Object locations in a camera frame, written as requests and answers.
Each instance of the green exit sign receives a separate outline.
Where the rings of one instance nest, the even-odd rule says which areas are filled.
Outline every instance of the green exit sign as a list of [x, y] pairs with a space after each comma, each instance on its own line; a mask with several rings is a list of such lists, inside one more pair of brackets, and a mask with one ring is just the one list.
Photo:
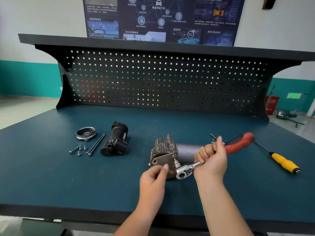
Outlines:
[[288, 93], [287, 98], [301, 98], [301, 93]]

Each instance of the red trash bin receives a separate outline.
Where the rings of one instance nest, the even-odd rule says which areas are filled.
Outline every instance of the red trash bin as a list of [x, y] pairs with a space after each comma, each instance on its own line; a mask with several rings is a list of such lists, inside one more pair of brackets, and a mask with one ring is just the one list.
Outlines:
[[[268, 98], [269, 98], [269, 96], [265, 97], [265, 105], [266, 105]], [[266, 107], [267, 115], [273, 114], [274, 110], [276, 109], [279, 98], [280, 97], [277, 97], [277, 96], [271, 96], [270, 101]]]

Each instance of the hand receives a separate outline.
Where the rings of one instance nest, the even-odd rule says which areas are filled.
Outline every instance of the hand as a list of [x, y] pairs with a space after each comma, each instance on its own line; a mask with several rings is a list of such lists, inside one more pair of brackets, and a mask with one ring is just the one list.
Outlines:
[[160, 209], [165, 193], [168, 164], [154, 166], [140, 178], [140, 197], [137, 209], [144, 217], [154, 219]]
[[218, 137], [213, 144], [200, 147], [195, 153], [195, 161], [204, 163], [194, 170], [196, 180], [210, 177], [223, 182], [223, 176], [227, 168], [227, 157], [222, 137]]

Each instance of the gray cylinder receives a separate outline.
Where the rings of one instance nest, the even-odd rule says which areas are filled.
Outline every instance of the gray cylinder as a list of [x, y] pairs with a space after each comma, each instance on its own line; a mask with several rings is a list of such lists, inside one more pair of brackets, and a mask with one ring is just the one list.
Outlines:
[[195, 161], [195, 153], [199, 151], [199, 148], [202, 145], [186, 145], [186, 144], [177, 144], [177, 160], [180, 164], [193, 164]]

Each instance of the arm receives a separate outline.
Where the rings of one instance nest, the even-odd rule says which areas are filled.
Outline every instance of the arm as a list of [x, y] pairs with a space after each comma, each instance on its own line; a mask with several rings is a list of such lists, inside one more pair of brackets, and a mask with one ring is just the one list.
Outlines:
[[210, 235], [253, 236], [223, 185], [227, 157], [222, 138], [218, 137], [213, 145], [201, 147], [195, 158], [204, 163], [195, 169], [194, 176]]
[[140, 178], [140, 197], [136, 210], [113, 236], [146, 236], [162, 205], [168, 165], [154, 166]]

